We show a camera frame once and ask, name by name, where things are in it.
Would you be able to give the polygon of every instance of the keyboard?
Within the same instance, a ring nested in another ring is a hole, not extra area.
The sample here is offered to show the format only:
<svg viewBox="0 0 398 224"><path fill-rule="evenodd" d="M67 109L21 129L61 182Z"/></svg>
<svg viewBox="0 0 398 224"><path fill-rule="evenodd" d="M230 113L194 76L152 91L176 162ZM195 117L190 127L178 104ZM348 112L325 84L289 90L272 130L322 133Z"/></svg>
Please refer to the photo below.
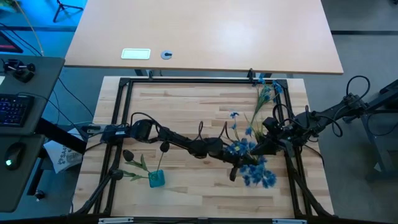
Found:
<svg viewBox="0 0 398 224"><path fill-rule="evenodd" d="M0 94L0 126L23 127L34 97Z"/></svg>

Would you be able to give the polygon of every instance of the white label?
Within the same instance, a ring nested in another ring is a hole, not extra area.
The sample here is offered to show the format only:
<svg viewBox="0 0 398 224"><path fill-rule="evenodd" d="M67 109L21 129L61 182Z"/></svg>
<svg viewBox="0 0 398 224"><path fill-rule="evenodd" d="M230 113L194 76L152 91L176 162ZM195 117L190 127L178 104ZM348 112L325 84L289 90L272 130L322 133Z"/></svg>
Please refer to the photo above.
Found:
<svg viewBox="0 0 398 224"><path fill-rule="evenodd" d="M148 60L150 49L123 49L122 59Z"/></svg>

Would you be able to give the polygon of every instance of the gray floor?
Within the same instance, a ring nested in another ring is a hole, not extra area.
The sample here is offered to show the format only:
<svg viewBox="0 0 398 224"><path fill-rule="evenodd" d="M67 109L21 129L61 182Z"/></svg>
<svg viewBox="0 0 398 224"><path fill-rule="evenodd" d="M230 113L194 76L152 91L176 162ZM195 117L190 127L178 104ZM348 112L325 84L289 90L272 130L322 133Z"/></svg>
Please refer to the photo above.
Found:
<svg viewBox="0 0 398 224"><path fill-rule="evenodd" d="M81 5L85 3L85 1L74 1ZM51 22L55 12L53 1L37 2L43 2L41 6L49 13L46 16L38 16L35 10L27 12L28 16L35 18L35 26L54 26ZM332 30L398 30L398 7L388 0L323 0L322 3ZM24 26L21 17L21 15L1 16L0 14L0 22ZM56 26L75 26L79 18L80 14L75 14L71 18L65 17ZM18 32L18 34L37 46L31 32ZM39 32L39 36L43 38L46 55L64 57L73 33ZM347 81L355 75L365 75L371 80L371 90L365 100L376 97L380 88L398 78L398 36L335 35L334 40L343 64L344 75L294 75L294 78L305 79L312 110L323 110L339 102L345 94ZM61 79L90 110L94 111L103 76L133 74L133 71L123 69L65 68ZM181 71L163 71L163 75L245 76L244 73ZM360 95L365 88L365 82L358 80L352 84L350 91ZM80 111L75 109L80 105L60 84L57 84L55 91L62 111L73 122L91 121L90 115L83 108ZM44 117L49 121L55 121L57 117L54 112L55 109L48 106ZM396 116L374 119L379 121L380 125L373 123L372 127L379 132L389 129L392 123L398 121ZM61 124L67 124L67 121L61 119ZM342 138L334 136L330 128L326 129L319 138L335 213L343 218L397 223L398 181L367 182L364 176L372 170L376 159L362 124L359 121L354 121L352 124L340 122L340 124L344 131ZM398 131L394 131L381 140L387 142L387 146L394 147L398 143L395 139L397 134ZM0 213L0 220L68 213L77 175L78 167L58 175L45 171L40 189L47 193L47 197L37 203L32 197L24 196L18 209L14 213Z"/></svg>

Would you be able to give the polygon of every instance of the black cable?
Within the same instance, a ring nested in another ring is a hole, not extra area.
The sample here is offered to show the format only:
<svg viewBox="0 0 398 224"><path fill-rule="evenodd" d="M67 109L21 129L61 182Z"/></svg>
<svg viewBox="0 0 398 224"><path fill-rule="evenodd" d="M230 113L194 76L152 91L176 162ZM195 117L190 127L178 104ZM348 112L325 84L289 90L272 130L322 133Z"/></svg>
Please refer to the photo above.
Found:
<svg viewBox="0 0 398 224"><path fill-rule="evenodd" d="M280 122L280 124L283 124L283 123L285 123L286 121L290 121L290 122L292 122L292 123L295 123L295 124L297 124L298 126L300 126L300 128L302 128L302 129L304 129L304 130L307 130L307 128L304 128L300 123L298 123L297 121L295 121L295 120L293 120L293 119L290 119L290 118L284 119L282 122Z"/></svg>
<svg viewBox="0 0 398 224"><path fill-rule="evenodd" d="M71 121L69 120L69 118L66 117L66 116L64 115L64 113L62 113L62 111L60 111L60 109L57 108L57 107L55 106L55 104L53 104L53 103L52 103L49 99L47 99L46 97L40 96L40 95L37 95L37 94L34 94L34 93L27 93L27 92L19 92L19 93L17 93L17 95L19 95L19 94L21 94L21 93L27 94L27 95L38 96L38 97L41 97L41 98L45 99L47 102L50 102L50 103L62 114L62 116L65 117L65 118L73 125L73 127L76 128L76 130L79 130L78 127L77 127L73 122L71 122Z"/></svg>
<svg viewBox="0 0 398 224"><path fill-rule="evenodd" d="M318 139L317 139L317 140L311 140L310 138L308 138L307 141L310 141L310 142L318 142Z"/></svg>
<svg viewBox="0 0 398 224"><path fill-rule="evenodd" d="M372 132L371 129L369 128L369 120L371 119L371 117L372 117L373 115L375 115L375 114L370 114L369 117L368 117L368 119L366 120L366 128L368 129L369 133L371 133L371 134L374 135L374 136L386 136L386 135L392 133L392 132L395 130L395 128L398 127L398 122L397 122L397 123L391 128L391 130L389 130L388 132L382 133L382 134L375 134L375 133Z"/></svg>
<svg viewBox="0 0 398 224"><path fill-rule="evenodd" d="M366 94L368 94L370 88L371 88L371 82L369 81L369 79L363 75L356 75L353 78L350 78L350 80L348 80L347 86L346 86L346 96L348 96L348 90L349 90L349 84L356 78L364 78L366 80L366 82L368 83L368 89L365 91L365 93L359 97L359 99L362 99Z"/></svg>
<svg viewBox="0 0 398 224"><path fill-rule="evenodd" d="M292 115L292 118L295 117L293 111L292 111L289 107L287 107L286 105L284 105L284 104L282 104L282 103L279 103L279 104L275 105L274 108L272 109L272 117L273 117L274 119L278 120L278 119L276 118L276 110L277 110L278 106L283 106L283 107L285 107L286 110L287 110L287 112L290 113L290 114Z"/></svg>
<svg viewBox="0 0 398 224"><path fill-rule="evenodd" d="M60 80L60 83L62 84L62 86L65 88L65 90L70 93L77 101L79 101L85 108L86 110L90 113L90 115L94 118L93 113L88 109L88 107L82 102L80 101L71 91L68 90L68 88L63 84L62 80L60 77L58 77L58 80Z"/></svg>
<svg viewBox="0 0 398 224"><path fill-rule="evenodd" d="M86 148L86 152L89 151L90 149L96 147L96 146L99 146L100 144L103 144L103 142L97 143L97 144L95 144L93 146L90 146L90 147Z"/></svg>
<svg viewBox="0 0 398 224"><path fill-rule="evenodd" d="M11 39L15 40L16 42L18 42L19 44L21 44L24 48L28 49L30 52L32 52L33 55L37 56L37 54L30 48L26 47L26 45L24 45L23 43L21 43L17 38L13 37L12 35L10 35L9 33L7 33L6 31L3 30L3 32L5 34L7 34L8 37L10 37Z"/></svg>
<svg viewBox="0 0 398 224"><path fill-rule="evenodd" d="M366 82L368 83L368 87L367 87L365 93L362 94L362 96L360 96L357 100L353 101L353 102L350 103L350 104L354 104L354 103L358 102L359 100L361 100L364 96L366 96L366 94L368 94L369 90L371 89L371 82L369 81L369 79L368 79L367 77L365 77L365 76L363 76L363 75L356 75L356 76L350 78L350 80L348 80L348 83L347 83L347 86L346 86L346 96L348 96L348 94L349 94L349 93L348 93L349 84L351 84L351 82L352 82L355 78L363 78L363 79L365 79ZM336 136L337 136L337 134L336 134L336 131L335 131L335 123L337 124L337 122L336 122L337 115L339 114L339 112L340 112L341 110L345 109L346 107L347 107L347 105L346 105L346 106L343 106L342 108L340 108L339 110L337 110L337 112L336 112L335 115L333 116L333 121L334 121L334 122L331 124L331 129L333 130L333 133L334 133Z"/></svg>
<svg viewBox="0 0 398 224"><path fill-rule="evenodd" d="M35 47L33 47L32 45L30 45L30 43L26 42L22 37L20 37L17 33L15 33L10 27L6 26L5 24L0 22L0 25L4 26L5 28L7 28L8 30L10 30L13 34L15 34L18 38L21 39L21 41L23 41L25 44L27 44L29 47L32 47L32 49L34 49L40 56L43 56L42 53L40 53Z"/></svg>
<svg viewBox="0 0 398 224"><path fill-rule="evenodd" d="M325 162L323 161L323 156L318 152L318 151L316 151L314 148L312 148L312 147L310 147L310 146L308 146L308 145L304 145L305 147L307 147L307 148L309 148L309 149L311 149L313 152L315 152L316 154L318 154L318 156L319 157L321 157L321 160L322 160L322 165L323 166L325 166Z"/></svg>
<svg viewBox="0 0 398 224"><path fill-rule="evenodd" d="M136 114L141 114L141 115L144 115L144 116L150 118L150 119L155 123L156 131L157 131L158 134L159 134L159 130L157 129L158 127L161 128L161 129L164 129L163 126L162 126L159 122L157 122L153 117L151 117L151 116L149 116L148 114L143 113L143 112L135 112L135 113L131 114L131 116L130 116L130 126L132 126L132 117L133 117L134 115L136 115ZM216 140L214 140L214 141L212 141L212 142L206 142L206 141L202 138L202 136L201 136L201 131L202 131L202 129L203 129L203 122L200 121L200 122L199 122L199 127L198 127L198 136L197 136L194 140L191 140L190 142L195 141L195 140L197 140L198 138L200 138L200 139L201 139L203 142L205 142L206 144L213 144L214 142L216 142L217 140L219 140L219 139L222 137L222 135L224 134L224 131L227 130L227 122L224 123L223 130L221 131L220 135L217 137Z"/></svg>
<svg viewBox="0 0 398 224"><path fill-rule="evenodd" d="M57 106L58 106L58 109L59 109L60 108L60 103L58 101L58 96L57 96L57 94L55 92L55 89L53 89L52 91L54 92L55 99L57 99ZM55 123L56 126L58 126L58 122L59 121L60 121L60 110L58 110L58 118L57 118L57 122Z"/></svg>
<svg viewBox="0 0 398 224"><path fill-rule="evenodd" d="M122 126L122 125L129 126L128 123L126 123L126 124L119 124L119 125L116 126L116 128L118 128L118 127L120 127L120 126ZM110 132L114 132L114 131L115 131L115 130L98 132L98 133L95 133L95 134L93 134L93 135L91 135L91 136L88 136L88 138L92 138L92 137L97 136L97 135L99 135L99 134L110 133Z"/></svg>
<svg viewBox="0 0 398 224"><path fill-rule="evenodd" d="M324 116L324 115L317 115L317 117L329 119L332 124L336 124L337 128L340 130L340 134L337 134L334 129L333 129L333 134L335 134L335 136L337 136L339 138L343 136L343 130L335 119L332 119L332 118L330 118L328 116Z"/></svg>

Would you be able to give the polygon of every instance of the small blue cup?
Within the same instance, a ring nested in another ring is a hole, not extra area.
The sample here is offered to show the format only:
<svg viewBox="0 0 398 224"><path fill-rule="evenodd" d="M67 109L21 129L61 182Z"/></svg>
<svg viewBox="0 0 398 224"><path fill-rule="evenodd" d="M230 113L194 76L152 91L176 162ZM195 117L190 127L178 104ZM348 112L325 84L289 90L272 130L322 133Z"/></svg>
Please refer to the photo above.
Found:
<svg viewBox="0 0 398 224"><path fill-rule="evenodd" d="M165 184L163 170L153 171L149 173L148 179L149 179L149 186L152 188L161 187Z"/></svg>

